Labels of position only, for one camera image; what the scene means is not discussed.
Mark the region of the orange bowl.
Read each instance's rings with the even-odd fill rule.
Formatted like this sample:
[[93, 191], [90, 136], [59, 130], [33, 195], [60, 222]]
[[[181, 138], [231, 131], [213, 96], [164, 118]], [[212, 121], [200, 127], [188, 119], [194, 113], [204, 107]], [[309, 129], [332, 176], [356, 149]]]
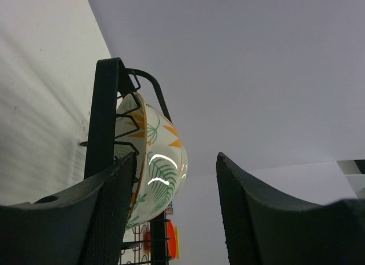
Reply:
[[152, 231], [146, 231], [143, 238], [143, 248], [151, 255], [153, 263], [166, 264], [177, 258], [177, 236], [169, 219], [153, 220]]

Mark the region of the green bowl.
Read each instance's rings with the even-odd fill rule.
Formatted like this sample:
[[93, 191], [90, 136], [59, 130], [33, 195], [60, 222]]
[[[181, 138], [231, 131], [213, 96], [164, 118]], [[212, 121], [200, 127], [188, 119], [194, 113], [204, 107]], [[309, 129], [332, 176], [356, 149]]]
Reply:
[[174, 259], [179, 259], [180, 258], [180, 245], [179, 245], [179, 230], [178, 230], [177, 226], [174, 227], [174, 232], [175, 232], [175, 252], [176, 252]]

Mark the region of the red patterned bowl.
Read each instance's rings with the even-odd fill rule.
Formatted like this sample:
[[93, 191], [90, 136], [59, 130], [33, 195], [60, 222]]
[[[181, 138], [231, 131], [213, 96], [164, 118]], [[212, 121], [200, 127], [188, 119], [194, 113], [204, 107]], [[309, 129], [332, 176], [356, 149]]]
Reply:
[[166, 215], [173, 215], [174, 214], [174, 210], [173, 210], [173, 202], [170, 202], [169, 205], [167, 206], [167, 208], [165, 209], [165, 213]]

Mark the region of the white bowl leaf pattern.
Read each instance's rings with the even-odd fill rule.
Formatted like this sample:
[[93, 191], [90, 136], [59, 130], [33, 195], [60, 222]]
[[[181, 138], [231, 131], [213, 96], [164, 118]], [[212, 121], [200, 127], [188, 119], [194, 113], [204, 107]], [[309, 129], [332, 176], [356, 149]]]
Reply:
[[172, 122], [137, 93], [127, 94], [117, 108], [114, 155], [136, 153], [127, 229], [161, 214], [182, 188], [188, 158]]

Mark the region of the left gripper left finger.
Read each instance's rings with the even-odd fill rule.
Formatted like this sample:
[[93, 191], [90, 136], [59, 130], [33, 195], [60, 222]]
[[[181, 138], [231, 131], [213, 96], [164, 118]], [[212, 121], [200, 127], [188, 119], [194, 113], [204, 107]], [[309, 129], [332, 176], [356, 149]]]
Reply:
[[1, 264], [117, 264], [136, 155], [34, 203], [1, 206]]

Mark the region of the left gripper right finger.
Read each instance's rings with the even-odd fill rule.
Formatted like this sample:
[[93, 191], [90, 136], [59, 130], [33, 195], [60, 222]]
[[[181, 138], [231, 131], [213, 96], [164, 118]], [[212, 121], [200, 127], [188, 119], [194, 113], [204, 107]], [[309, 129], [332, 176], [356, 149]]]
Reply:
[[223, 153], [216, 175], [230, 264], [364, 263], [364, 200], [307, 202], [259, 180]]

